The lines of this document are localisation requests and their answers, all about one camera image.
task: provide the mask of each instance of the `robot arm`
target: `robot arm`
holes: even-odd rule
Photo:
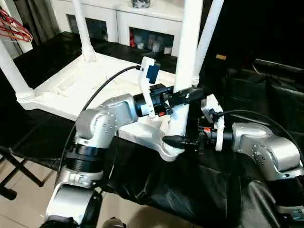
[[[154,113],[164,115],[170,114],[175,105],[199,99],[203,90],[189,88],[173,94],[172,87],[156,85],[151,88],[150,95]],[[125,94],[79,115],[75,145],[65,155],[67,163],[61,170],[47,207],[47,221],[73,218],[82,227],[96,225],[102,197],[94,188],[104,175],[105,153],[119,127],[149,115],[150,112],[144,111],[145,99],[143,94],[134,97]]]

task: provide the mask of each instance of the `black cloth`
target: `black cloth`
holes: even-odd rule
[[[93,46],[97,52],[135,63],[140,63],[145,55],[153,55],[116,43],[93,42]],[[18,57],[15,63],[30,87],[35,88],[80,54],[79,37],[63,33]],[[162,70],[175,72],[176,58],[154,57]],[[236,80],[225,74],[221,79]],[[229,104],[235,89],[225,99],[219,92],[224,86],[218,82],[220,80],[209,84],[209,88],[214,86],[212,90],[223,99],[223,104]],[[73,122],[41,110],[22,109],[3,75],[0,75],[0,85],[0,95],[5,98],[0,104],[3,132],[0,144],[11,147],[20,157],[56,170]],[[244,155],[230,150],[186,151],[176,161],[165,162],[155,151],[114,138],[106,155],[106,174],[113,164],[113,173],[102,187],[125,199],[151,205],[206,228],[279,227],[274,199],[253,161]]]

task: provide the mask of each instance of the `white cabinet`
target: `white cabinet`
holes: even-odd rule
[[[181,38],[181,24],[173,20],[154,18],[129,12],[117,12],[119,43],[130,45],[130,28],[143,29],[174,36],[172,55],[177,56]]]
[[[147,9],[134,9],[130,0],[82,0],[85,17],[106,23],[108,40],[130,45],[130,28],[174,36],[172,55],[180,46],[184,0],[152,0]],[[61,31],[71,31],[67,15],[73,15],[72,0],[52,0]]]
[[[70,1],[52,0],[52,7],[60,30],[62,32],[71,32],[68,15],[75,15],[73,3]],[[83,4],[82,10],[87,19],[104,21],[106,23],[108,41],[118,42],[116,11],[114,9]]]

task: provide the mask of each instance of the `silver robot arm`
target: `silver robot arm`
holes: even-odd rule
[[[97,224],[102,203],[94,190],[103,177],[105,150],[121,126],[136,122],[134,99],[130,94],[111,98],[99,107],[83,111],[76,121],[75,148],[67,153],[69,162],[62,168],[46,211],[46,220]]]

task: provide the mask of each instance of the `black tablecloth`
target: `black tablecloth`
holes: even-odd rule
[[[135,63],[140,63],[144,55],[153,55],[147,50],[110,42],[93,42],[93,46],[97,52]],[[29,86],[35,88],[80,54],[79,37],[63,33],[18,57],[15,63]],[[175,72],[175,57],[154,57],[161,63],[162,70]],[[275,119],[280,117],[298,136],[297,139],[303,141],[303,123],[292,124],[301,119],[299,113],[304,110],[301,105],[304,96],[300,91],[297,91],[297,101],[293,106],[287,105],[289,110],[297,113],[289,121],[289,112],[281,111],[277,115],[282,107],[276,107],[275,112],[268,108],[272,96],[262,96],[268,90],[263,82],[253,83],[250,77],[240,72],[223,74],[223,71],[206,68],[202,73],[206,73],[202,80],[204,86],[212,88],[224,107],[239,105],[238,108],[255,109],[261,106],[262,112]],[[20,157],[56,170],[57,158],[62,153],[73,122],[41,110],[22,109],[1,73],[0,85],[0,96],[3,97],[0,103],[0,145],[11,147]],[[282,85],[271,84],[271,87],[274,91],[283,89],[284,93],[294,95],[294,90]],[[240,89],[255,91],[256,88],[261,89],[256,97],[235,93]],[[164,162],[155,151],[114,138],[106,156],[106,174],[113,164],[112,176],[103,182],[102,187],[123,198],[157,207],[206,228],[279,226],[274,199],[255,164],[244,155],[233,154],[229,150],[222,153],[186,151],[176,161]]]

